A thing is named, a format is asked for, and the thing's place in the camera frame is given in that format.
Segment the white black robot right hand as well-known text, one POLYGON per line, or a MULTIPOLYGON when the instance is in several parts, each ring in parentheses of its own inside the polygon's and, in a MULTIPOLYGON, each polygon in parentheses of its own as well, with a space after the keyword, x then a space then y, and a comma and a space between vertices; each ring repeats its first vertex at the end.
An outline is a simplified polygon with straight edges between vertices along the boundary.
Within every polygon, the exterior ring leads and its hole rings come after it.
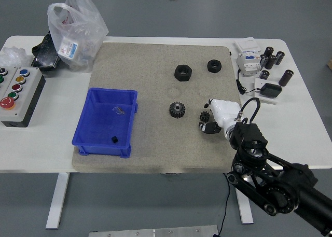
POLYGON ((210 111, 215 121, 200 122, 199 127, 203 133, 216 134, 221 130, 227 140, 230 140, 232 132, 237 122, 241 121, 242 110, 237 102, 209 99, 204 108, 210 107, 210 111))

